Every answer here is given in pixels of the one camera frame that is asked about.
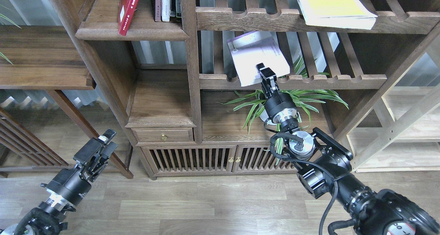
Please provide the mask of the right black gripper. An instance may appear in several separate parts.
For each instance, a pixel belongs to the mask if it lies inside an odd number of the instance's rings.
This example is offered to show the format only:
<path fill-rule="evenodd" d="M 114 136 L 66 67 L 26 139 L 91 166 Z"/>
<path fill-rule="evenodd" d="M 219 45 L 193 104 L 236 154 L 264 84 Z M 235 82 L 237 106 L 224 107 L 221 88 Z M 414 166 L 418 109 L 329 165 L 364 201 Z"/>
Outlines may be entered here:
<path fill-rule="evenodd" d="M 297 107 L 289 94 L 279 91 L 275 72 L 263 63 L 257 64 L 256 69 L 262 80 L 264 97 L 267 99 L 264 107 L 272 123 L 281 124 L 289 118 L 296 118 Z"/>

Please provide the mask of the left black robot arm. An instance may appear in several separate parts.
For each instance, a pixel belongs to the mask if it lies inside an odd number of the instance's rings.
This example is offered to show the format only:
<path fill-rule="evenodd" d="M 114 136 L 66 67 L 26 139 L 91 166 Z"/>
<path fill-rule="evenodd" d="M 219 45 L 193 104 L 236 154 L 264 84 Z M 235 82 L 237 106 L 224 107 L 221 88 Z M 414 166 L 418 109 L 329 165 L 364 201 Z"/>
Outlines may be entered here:
<path fill-rule="evenodd" d="M 91 189 L 117 144 L 112 142 L 116 132 L 108 129 L 98 138 L 91 138 L 75 155 L 76 165 L 62 169 L 48 184 L 41 183 L 50 193 L 45 202 L 30 210 L 17 224 L 1 230 L 2 235 L 58 235 L 66 230 L 66 212 L 76 206 Z"/>

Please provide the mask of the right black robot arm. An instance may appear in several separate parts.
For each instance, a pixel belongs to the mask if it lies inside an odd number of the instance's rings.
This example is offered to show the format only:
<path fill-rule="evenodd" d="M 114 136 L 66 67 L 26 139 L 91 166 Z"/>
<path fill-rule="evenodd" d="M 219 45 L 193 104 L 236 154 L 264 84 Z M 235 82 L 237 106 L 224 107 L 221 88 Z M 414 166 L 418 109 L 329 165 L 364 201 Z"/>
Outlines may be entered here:
<path fill-rule="evenodd" d="M 360 182 L 352 173 L 353 155 L 319 128 L 301 131 L 292 97 L 279 90 L 276 74 L 264 64 L 256 66 L 262 79 L 268 118 L 280 125 L 270 140 L 275 158 L 293 162 L 297 177 L 315 199 L 329 192 L 350 215 L 347 221 L 328 225 L 328 233 L 352 226 L 358 235 L 438 235 L 439 224 L 426 211 L 406 197 L 389 189 L 378 193 Z"/>

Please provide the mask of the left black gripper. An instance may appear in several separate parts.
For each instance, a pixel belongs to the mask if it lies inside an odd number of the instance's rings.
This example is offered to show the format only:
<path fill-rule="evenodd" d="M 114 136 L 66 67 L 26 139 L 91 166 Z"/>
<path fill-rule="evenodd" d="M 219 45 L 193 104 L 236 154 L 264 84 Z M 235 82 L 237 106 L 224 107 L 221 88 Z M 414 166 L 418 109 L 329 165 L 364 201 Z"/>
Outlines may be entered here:
<path fill-rule="evenodd" d="M 98 138 L 91 138 L 73 157 L 80 169 L 62 169 L 45 187 L 50 197 L 45 204 L 52 208 L 75 208 L 91 189 L 90 180 L 96 180 L 108 165 L 118 145 L 112 142 L 116 131 L 108 129 Z M 90 174 L 81 169 L 90 170 Z"/>

